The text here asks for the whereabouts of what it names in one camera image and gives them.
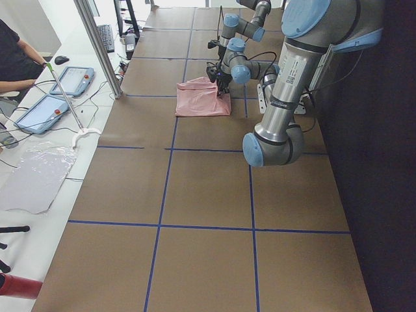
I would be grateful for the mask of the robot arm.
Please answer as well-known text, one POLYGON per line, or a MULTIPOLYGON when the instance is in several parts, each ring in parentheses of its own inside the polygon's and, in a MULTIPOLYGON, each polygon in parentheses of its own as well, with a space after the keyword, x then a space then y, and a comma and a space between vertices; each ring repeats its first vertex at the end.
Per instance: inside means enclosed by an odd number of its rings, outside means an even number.
POLYGON ((210 40, 207 44, 208 49, 218 48, 219 59, 222 60, 226 52, 228 43, 236 34, 247 37, 255 42, 260 42, 264 36, 263 28, 266 17, 270 14, 272 5, 269 0, 236 0, 236 2, 254 11, 250 21, 246 21, 238 14, 220 13, 218 22, 222 21, 222 32, 217 34, 216 39, 210 40))
POLYGON ((384 1, 291 1, 283 12, 283 48, 277 64, 262 64, 244 54, 245 39, 263 38, 270 1, 243 1, 253 10, 250 21, 226 14, 217 47, 219 60, 207 75, 221 94, 229 83, 258 80, 266 110, 263 119, 244 136, 242 150, 251 166, 293 163, 302 154, 304 136, 293 114, 327 51, 347 53, 375 46, 383 30, 384 1))

